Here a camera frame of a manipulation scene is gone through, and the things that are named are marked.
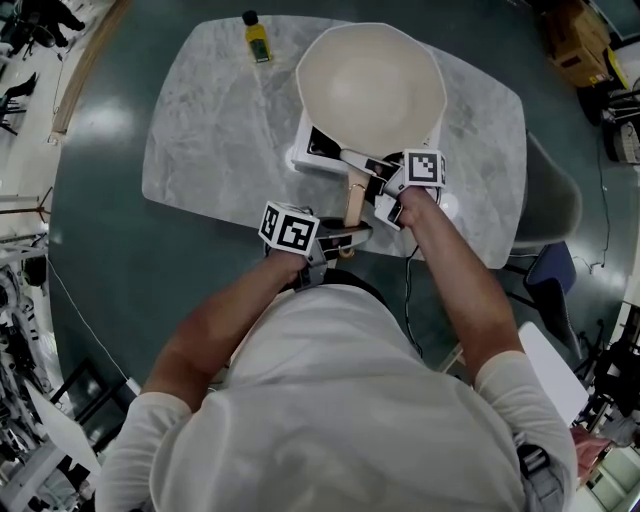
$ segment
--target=white bowl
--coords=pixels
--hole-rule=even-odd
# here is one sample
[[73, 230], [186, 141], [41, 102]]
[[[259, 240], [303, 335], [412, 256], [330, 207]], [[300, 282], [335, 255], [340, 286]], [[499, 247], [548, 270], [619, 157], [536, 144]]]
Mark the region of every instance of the white bowl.
[[431, 54], [382, 23], [330, 28], [296, 69], [312, 124], [343, 149], [383, 158], [422, 143], [447, 96]]

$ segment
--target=white t-shirt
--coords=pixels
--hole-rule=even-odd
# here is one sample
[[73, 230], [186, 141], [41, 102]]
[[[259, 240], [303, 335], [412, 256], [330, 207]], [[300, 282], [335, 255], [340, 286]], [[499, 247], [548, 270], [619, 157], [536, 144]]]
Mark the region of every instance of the white t-shirt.
[[225, 384], [196, 414], [170, 395], [136, 398], [96, 510], [519, 511], [518, 433], [573, 495], [571, 436], [524, 354], [491, 359], [474, 391], [426, 368], [358, 288], [279, 296]]

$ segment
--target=marble table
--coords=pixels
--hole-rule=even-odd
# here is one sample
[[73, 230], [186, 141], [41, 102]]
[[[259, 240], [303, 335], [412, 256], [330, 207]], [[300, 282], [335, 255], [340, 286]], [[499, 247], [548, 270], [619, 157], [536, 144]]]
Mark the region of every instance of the marble table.
[[[342, 216], [345, 179], [291, 170], [302, 105], [295, 68], [309, 45], [342, 21], [261, 16], [274, 60], [252, 63], [240, 18], [198, 25], [178, 53], [158, 98], [145, 149], [147, 199], [236, 224], [259, 225], [267, 200]], [[454, 224], [489, 268], [508, 258], [526, 180], [518, 96], [473, 66], [432, 48], [447, 89], [439, 148]], [[405, 256], [412, 240], [365, 208], [374, 235], [363, 249]]]

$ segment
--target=wooden handle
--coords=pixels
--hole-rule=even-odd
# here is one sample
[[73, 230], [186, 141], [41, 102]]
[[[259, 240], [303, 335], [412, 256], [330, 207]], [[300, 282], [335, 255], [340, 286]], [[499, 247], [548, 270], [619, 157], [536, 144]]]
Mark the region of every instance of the wooden handle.
[[360, 225], [362, 209], [364, 208], [364, 193], [369, 184], [369, 175], [349, 166], [349, 190], [347, 205], [344, 211], [344, 226], [347, 228]]

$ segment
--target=forearm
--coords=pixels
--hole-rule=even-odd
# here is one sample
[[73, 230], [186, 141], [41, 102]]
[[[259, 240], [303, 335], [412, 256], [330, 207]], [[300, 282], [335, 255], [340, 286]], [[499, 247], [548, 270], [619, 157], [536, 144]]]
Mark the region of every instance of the forearm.
[[435, 201], [419, 192], [423, 191], [411, 191], [404, 198], [410, 203], [411, 229], [475, 378], [493, 356], [523, 350], [511, 306], [496, 279]]
[[158, 356], [143, 393], [168, 393], [197, 410], [213, 377], [303, 262], [274, 253], [198, 306]]

